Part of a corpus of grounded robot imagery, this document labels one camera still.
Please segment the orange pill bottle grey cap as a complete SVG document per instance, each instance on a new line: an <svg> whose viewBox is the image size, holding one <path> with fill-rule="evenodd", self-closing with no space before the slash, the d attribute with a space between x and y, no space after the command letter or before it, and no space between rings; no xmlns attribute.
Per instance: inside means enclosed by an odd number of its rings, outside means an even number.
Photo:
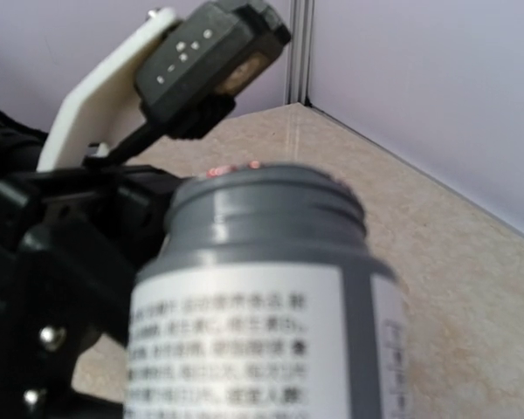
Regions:
<svg viewBox="0 0 524 419"><path fill-rule="evenodd" d="M131 298L126 418L411 418L406 320L365 212L300 164L180 186Z"/></svg>

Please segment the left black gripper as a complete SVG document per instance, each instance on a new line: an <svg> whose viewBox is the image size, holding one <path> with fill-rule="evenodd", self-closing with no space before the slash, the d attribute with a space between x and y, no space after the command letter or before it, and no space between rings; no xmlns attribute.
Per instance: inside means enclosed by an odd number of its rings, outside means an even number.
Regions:
<svg viewBox="0 0 524 419"><path fill-rule="evenodd" d="M102 335L127 343L134 278L180 184L151 166L0 179L0 418L121 417L73 372Z"/></svg>

